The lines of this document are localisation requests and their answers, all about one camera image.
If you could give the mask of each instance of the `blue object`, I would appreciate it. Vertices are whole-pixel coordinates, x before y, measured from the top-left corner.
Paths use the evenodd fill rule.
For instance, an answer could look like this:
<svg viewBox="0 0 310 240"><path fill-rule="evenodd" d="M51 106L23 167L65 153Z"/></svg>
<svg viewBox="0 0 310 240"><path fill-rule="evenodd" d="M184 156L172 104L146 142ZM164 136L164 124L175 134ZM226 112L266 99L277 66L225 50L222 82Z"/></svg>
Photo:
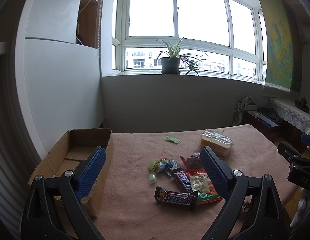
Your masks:
<svg viewBox="0 0 310 240"><path fill-rule="evenodd" d="M306 133L303 133L301 135L301 141L303 144L306 144L308 147L310 147L310 136L307 135Z"/></svg>
<svg viewBox="0 0 310 240"><path fill-rule="evenodd" d="M217 158L210 147L205 147L201 150L200 161L217 193L227 201L231 196L229 191L229 182L232 179L231 173L225 173L226 169L223 170L224 164Z"/></svg>
<svg viewBox="0 0 310 240"><path fill-rule="evenodd" d="M105 161L105 149L100 148L78 179L77 191L75 193L78 201L81 201L82 198L88 196L95 183L95 180L98 177L98 174L104 166Z"/></svg>

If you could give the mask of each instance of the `cardboard box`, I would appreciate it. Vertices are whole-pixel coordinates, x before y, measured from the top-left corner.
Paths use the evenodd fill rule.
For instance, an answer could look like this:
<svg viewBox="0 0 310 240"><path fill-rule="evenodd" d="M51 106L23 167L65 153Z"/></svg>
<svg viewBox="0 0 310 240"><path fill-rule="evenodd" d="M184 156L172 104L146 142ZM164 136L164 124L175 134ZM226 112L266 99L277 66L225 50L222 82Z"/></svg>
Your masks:
<svg viewBox="0 0 310 240"><path fill-rule="evenodd" d="M81 200L88 215L97 217L106 175L114 150L112 132L110 129L71 130L50 150L33 172L28 184L31 185L36 175L41 174L45 179L61 176L67 170L74 170L80 161L86 160L96 146L106 150L106 161L93 185L89 195ZM55 203L63 206L61 198L55 196Z"/></svg>

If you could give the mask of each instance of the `snack bag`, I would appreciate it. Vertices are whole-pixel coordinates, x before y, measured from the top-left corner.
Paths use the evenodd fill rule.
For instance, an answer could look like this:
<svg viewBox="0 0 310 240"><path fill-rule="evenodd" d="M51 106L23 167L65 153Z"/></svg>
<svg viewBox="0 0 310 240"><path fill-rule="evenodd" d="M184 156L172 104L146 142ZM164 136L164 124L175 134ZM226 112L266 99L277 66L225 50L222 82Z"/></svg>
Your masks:
<svg viewBox="0 0 310 240"><path fill-rule="evenodd" d="M186 173L191 181L193 191L198 191L197 204L222 200L205 171L189 171Z"/></svg>

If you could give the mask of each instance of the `window sill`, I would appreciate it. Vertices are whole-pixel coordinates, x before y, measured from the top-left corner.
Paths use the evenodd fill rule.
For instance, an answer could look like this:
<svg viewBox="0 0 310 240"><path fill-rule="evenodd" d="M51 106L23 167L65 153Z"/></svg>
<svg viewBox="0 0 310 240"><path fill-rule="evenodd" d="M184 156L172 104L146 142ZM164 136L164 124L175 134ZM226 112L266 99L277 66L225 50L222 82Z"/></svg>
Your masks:
<svg viewBox="0 0 310 240"><path fill-rule="evenodd" d="M187 73L187 70L180 69L180 74L185 75ZM216 78L224 78L224 79L232 79L232 80L239 80L244 82L250 82L255 84L264 85L265 81L257 81L254 78L234 75L231 76L226 73L220 73L220 72L213 72L213 71L198 71L199 76L201 77L216 77ZM109 76L127 76L127 75L162 75L160 72L160 69L129 69L125 71L116 71L114 70L112 74L106 75L105 77ZM188 76L197 76L197 74L192 71L187 74Z"/></svg>

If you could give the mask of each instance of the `green wrapper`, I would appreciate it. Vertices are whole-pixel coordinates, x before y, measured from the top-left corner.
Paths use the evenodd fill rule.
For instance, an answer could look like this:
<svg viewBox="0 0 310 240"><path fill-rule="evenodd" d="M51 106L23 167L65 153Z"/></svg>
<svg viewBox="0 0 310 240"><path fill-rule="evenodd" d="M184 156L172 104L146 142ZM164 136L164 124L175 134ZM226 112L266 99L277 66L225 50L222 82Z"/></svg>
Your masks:
<svg viewBox="0 0 310 240"><path fill-rule="evenodd" d="M170 137L170 136L167 136L166 140L169 141L169 142L173 142L173 143L179 143L180 142L179 139L176 139L176 138L173 138L173 137Z"/></svg>

